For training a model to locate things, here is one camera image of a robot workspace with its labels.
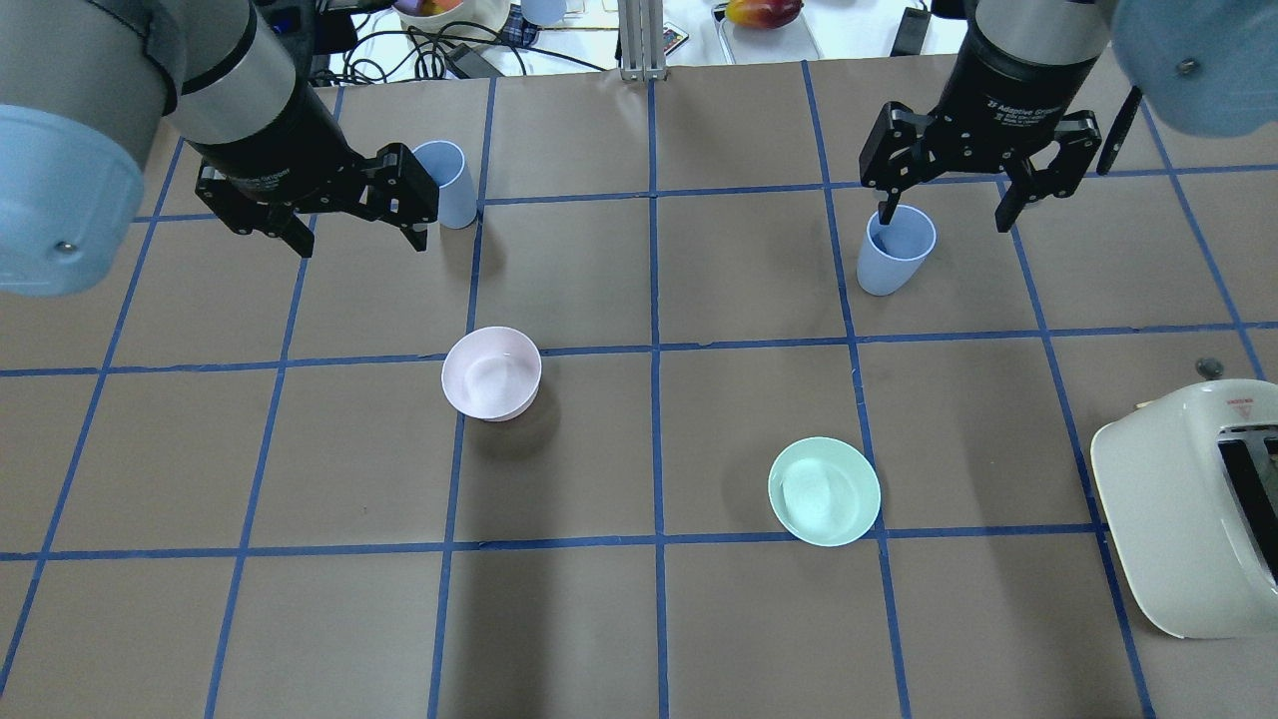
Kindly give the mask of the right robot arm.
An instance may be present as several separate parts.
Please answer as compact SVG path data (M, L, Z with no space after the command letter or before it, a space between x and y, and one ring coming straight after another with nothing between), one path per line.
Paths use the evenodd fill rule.
M946 172L1005 174L1007 232L1033 202L1109 172L1141 103L1183 135L1275 120L1273 1L961 1L956 17L966 33L935 107L884 103L860 152L882 223Z

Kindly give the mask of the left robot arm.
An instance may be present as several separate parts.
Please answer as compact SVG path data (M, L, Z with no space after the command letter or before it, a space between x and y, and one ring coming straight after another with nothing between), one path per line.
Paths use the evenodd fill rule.
M106 278L141 209L161 123L202 158L230 232L314 253L303 215L396 227L423 252L441 192L403 143L348 146L311 73L354 45L360 1L5 1L1 286L27 298Z

